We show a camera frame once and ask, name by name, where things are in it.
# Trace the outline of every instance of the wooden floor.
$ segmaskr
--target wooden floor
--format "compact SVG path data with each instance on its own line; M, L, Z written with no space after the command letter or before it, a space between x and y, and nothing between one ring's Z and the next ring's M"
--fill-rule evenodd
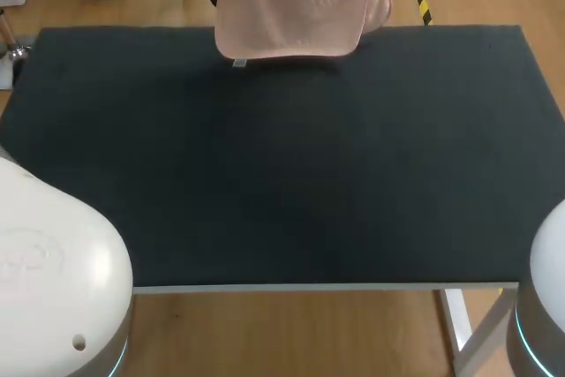
M565 0L427 1L435 25L522 26L565 112ZM388 25L422 25L416 0L394 4ZM45 26L208 26L215 9L208 0L28 0L8 16L30 35ZM0 93L0 113L9 95ZM465 296L476 326L498 292ZM443 377L450 360L431 292L138 297L125 375ZM510 375L504 350L479 373Z

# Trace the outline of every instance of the black mat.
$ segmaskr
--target black mat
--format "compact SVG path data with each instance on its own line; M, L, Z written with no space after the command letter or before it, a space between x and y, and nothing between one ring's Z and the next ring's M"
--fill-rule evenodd
M117 226L137 286L515 281L565 199L565 125L516 27L245 70L206 29L47 30L0 143Z

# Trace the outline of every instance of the pink towel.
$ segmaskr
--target pink towel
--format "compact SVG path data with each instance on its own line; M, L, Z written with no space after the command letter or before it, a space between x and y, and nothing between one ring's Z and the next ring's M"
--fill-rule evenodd
M218 0L215 39L229 58L336 57L382 26L391 0Z

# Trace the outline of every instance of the hazard tape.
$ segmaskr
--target hazard tape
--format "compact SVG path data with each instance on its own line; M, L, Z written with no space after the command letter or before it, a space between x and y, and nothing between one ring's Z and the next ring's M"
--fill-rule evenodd
M432 26L433 19L432 13L430 12L430 6L427 4L427 0L418 0L418 7L420 9L420 15L424 21L425 26Z

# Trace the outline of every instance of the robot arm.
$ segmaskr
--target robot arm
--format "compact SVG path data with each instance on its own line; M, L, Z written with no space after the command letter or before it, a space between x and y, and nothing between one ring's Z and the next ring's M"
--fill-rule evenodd
M0 377L116 375L132 302L122 238L2 158L0 187Z

